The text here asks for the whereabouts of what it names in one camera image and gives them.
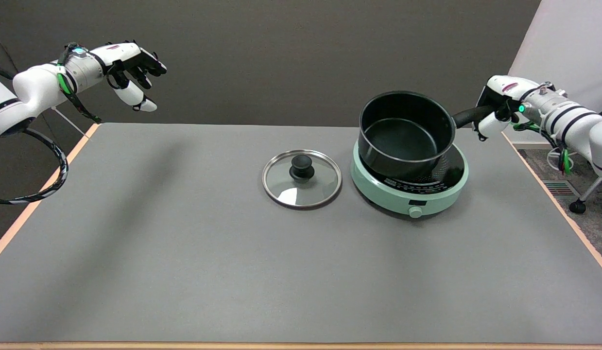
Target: cooktop control knob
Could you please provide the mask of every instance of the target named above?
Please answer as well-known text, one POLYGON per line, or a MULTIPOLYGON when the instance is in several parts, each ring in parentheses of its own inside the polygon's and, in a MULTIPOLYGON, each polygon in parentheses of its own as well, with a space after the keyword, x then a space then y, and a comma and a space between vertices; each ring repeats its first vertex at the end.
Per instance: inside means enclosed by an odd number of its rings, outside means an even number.
POLYGON ((421 216, 421 208, 420 207, 411 207, 409 208, 409 216, 417 219, 421 216))
POLYGON ((308 182, 314 176, 314 167, 311 166, 311 158, 306 155, 298 155, 292 158, 290 176, 301 184, 308 182))

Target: caster wheel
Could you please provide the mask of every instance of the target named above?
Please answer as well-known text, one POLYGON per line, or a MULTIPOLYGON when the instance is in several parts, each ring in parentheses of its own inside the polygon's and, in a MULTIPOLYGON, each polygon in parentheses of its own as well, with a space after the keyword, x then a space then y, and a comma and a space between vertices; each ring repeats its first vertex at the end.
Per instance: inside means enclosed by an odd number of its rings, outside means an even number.
POLYGON ((569 210, 573 213, 585 213, 585 203, 575 201, 569 205, 569 210))

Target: table edge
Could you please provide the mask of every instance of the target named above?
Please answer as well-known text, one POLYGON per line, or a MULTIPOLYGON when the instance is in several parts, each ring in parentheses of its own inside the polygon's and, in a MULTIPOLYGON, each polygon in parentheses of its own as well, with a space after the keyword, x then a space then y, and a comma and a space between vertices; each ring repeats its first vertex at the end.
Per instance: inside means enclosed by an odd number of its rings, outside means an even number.
POLYGON ((0 343, 0 350, 602 350, 602 344, 530 343, 0 343))
POLYGON ((512 147, 512 149, 515 151, 516 155, 519 156, 519 158, 521 159, 521 162, 523 162, 525 167, 530 171, 530 173, 532 173, 532 176, 536 179, 538 184, 543 188, 545 193, 547 193, 547 197, 549 197, 551 199, 552 203, 556 206, 558 211, 562 214, 562 216, 565 218, 565 220, 571 226, 571 228, 573 229, 575 234, 579 237, 579 241, 581 241, 585 245, 588 252, 590 252, 590 254, 594 258, 594 260, 602 268, 602 255, 597 251, 597 249, 592 245, 592 243, 590 243, 590 241, 588 241, 588 238, 585 236, 584 232, 581 230, 581 228, 579 227, 577 222, 575 222, 573 219, 571 219, 571 217, 569 217, 569 215, 567 215, 567 212, 565 212, 565 210, 562 208, 562 206, 559 204, 559 202, 556 201, 555 197, 553 197, 553 195, 551 194, 551 192, 549 191, 547 186, 545 186, 545 184, 543 184, 543 181, 540 179, 540 177, 538 177, 538 175, 536 175, 536 173, 534 173, 534 170, 532 170, 532 167, 528 164, 528 162, 525 160, 525 158, 521 157, 521 153, 519 153, 519 151, 517 151, 516 147, 514 146, 514 144, 512 144, 512 142, 510 142, 510 139, 507 137, 507 135, 503 132, 501 134, 506 139, 506 142, 508 142, 510 147, 512 147))
MULTIPOLYGON (((81 151, 81 149, 83 149, 83 147, 85 146, 87 141, 89 141, 89 138, 92 135, 94 135, 94 133, 96 132, 96 129, 99 126, 100 126, 99 124, 93 124, 87 130, 87 133, 85 133, 85 136, 81 137, 81 139, 78 141, 76 146, 74 146, 74 148, 72 149, 72 151, 70 151, 70 153, 68 155, 68 164, 72 163, 72 161, 74 160, 76 155, 78 155, 78 153, 81 151)), ((54 179, 56 179, 58 176, 59 176, 59 168, 57 168, 54 171, 54 173, 50 176, 48 181, 46 181, 44 186, 42 186, 42 189, 50 186, 54 182, 54 179)), ((5 250, 5 248, 9 244, 9 242, 12 241, 12 239, 15 237, 16 233, 18 233, 19 229, 22 228, 22 226, 25 224, 25 222, 31 216, 33 211, 35 211, 35 209, 38 208, 39 204, 41 204, 41 201, 27 204, 27 207, 25 208, 25 210, 23 210, 23 212, 20 213, 20 215, 18 216, 16 221, 14 221, 14 223, 7 229, 7 232, 5 232, 3 237, 0 238, 0 254, 3 252, 3 250, 5 250)))

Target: black knob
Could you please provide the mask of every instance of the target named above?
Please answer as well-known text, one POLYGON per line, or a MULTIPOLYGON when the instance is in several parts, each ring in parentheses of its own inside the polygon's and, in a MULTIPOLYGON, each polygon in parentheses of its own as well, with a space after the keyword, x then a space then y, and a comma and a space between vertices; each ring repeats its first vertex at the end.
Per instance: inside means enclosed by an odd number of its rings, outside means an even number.
POLYGON ((308 182, 314 176, 314 167, 311 166, 311 158, 306 155, 298 155, 292 158, 290 176, 296 182, 308 182))

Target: floor vent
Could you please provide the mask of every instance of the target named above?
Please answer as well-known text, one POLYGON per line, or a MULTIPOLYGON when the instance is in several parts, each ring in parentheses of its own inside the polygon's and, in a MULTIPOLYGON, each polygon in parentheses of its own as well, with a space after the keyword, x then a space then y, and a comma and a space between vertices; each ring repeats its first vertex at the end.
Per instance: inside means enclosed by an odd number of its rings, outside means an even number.
POLYGON ((556 198, 573 199, 579 196, 579 193, 566 180, 543 180, 543 184, 556 198))

